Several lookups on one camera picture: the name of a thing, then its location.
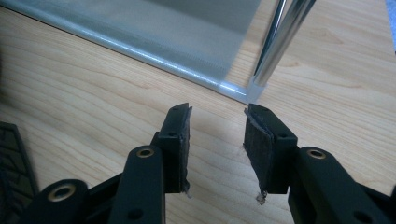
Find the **light wood surface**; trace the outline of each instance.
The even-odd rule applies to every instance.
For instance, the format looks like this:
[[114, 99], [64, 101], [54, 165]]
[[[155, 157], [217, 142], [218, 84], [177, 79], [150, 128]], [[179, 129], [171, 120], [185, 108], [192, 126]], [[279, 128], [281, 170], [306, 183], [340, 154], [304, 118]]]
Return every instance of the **light wood surface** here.
[[[256, 15], [228, 79], [245, 83], [269, 16]], [[287, 195], [255, 200], [242, 148], [245, 105], [0, 8], [0, 120], [18, 125], [39, 187], [90, 187], [122, 171], [167, 110], [190, 103], [192, 199], [166, 196], [168, 223], [292, 223]], [[396, 57], [384, 1], [317, 1], [258, 101], [353, 176], [396, 183]]]

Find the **wooden table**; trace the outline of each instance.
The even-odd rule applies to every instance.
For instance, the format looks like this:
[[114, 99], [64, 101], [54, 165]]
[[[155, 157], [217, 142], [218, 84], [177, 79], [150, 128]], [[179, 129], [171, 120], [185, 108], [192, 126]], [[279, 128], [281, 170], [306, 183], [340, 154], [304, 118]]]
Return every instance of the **wooden table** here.
[[[228, 79], [244, 83], [259, 10]], [[38, 21], [0, 8], [0, 120], [18, 125], [39, 187], [90, 187], [122, 171], [167, 110], [189, 102], [192, 199], [166, 196], [168, 223], [292, 223], [287, 195], [258, 205], [242, 148], [246, 105]], [[353, 176], [390, 194], [396, 183], [396, 57], [384, 1], [317, 1], [258, 101]]]

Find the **tabletop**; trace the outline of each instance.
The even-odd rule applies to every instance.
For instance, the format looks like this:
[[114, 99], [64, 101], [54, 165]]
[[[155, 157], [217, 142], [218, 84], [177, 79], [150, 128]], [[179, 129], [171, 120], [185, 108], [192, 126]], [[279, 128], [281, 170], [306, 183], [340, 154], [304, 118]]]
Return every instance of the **tabletop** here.
[[[270, 15], [262, 3], [228, 79], [246, 84]], [[396, 183], [396, 57], [384, 1], [317, 1], [258, 100], [331, 152], [359, 183]], [[167, 223], [292, 223], [287, 195], [255, 197], [246, 105], [0, 8], [0, 120], [15, 123], [40, 189], [93, 187], [149, 144], [167, 110], [190, 103], [191, 196], [166, 195]]]

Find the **wood grain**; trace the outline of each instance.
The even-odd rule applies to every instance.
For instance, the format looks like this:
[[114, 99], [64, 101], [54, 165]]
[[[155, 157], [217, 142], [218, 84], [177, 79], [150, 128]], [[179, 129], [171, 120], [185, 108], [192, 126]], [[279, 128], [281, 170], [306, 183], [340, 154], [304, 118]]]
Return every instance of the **wood grain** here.
[[[268, 17], [261, 6], [228, 79], [244, 83]], [[299, 146], [330, 151], [353, 178], [396, 183], [396, 57], [382, 1], [318, 1], [258, 104]], [[166, 196], [168, 223], [292, 223], [286, 195], [259, 206], [242, 149], [246, 107], [117, 52], [0, 8], [0, 120], [18, 125], [41, 189], [90, 187], [122, 171], [167, 110], [189, 102], [192, 199]]]

